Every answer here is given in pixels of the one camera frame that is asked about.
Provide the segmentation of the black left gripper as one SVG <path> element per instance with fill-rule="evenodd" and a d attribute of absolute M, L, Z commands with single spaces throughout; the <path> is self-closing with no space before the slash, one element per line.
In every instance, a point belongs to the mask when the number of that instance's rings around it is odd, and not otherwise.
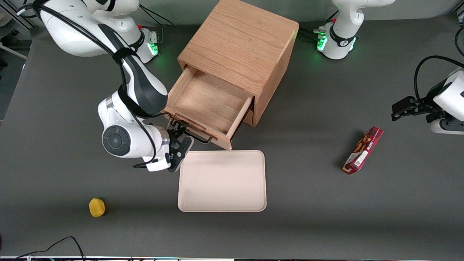
<path fill-rule="evenodd" d="M 431 123 L 437 119 L 446 119 L 449 118 L 447 112 L 444 111 L 439 105 L 434 102 L 434 97 L 436 97 L 445 86 L 446 80 L 440 81 L 431 89 L 424 97 L 420 97 L 419 88 L 416 85 L 416 98 L 419 101 L 419 112 L 427 113 L 426 120 L 428 123 Z M 418 102 L 413 96 L 406 96 L 400 101 L 392 105 L 391 120 L 397 121 L 403 117 L 415 116 L 417 114 Z"/>

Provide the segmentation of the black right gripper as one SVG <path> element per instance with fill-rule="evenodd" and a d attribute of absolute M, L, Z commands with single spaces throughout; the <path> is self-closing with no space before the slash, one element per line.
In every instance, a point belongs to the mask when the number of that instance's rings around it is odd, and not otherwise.
<path fill-rule="evenodd" d="M 189 135 L 188 127 L 188 125 L 180 125 L 178 121 L 170 122 L 171 140 L 169 144 L 169 172 L 171 173 L 179 170 L 183 160 L 194 143 L 194 139 L 192 137 L 184 137 L 182 141 L 179 140 L 179 137 Z"/>

